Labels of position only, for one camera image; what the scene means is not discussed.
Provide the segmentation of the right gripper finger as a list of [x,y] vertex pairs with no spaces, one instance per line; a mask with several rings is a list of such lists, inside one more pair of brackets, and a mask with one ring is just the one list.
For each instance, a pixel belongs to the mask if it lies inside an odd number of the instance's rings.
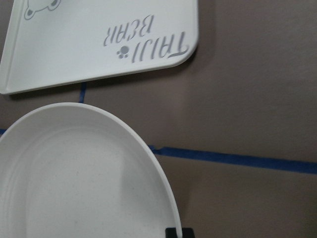
[[168,222],[165,225],[166,238],[194,238],[195,231],[191,226],[178,225]]

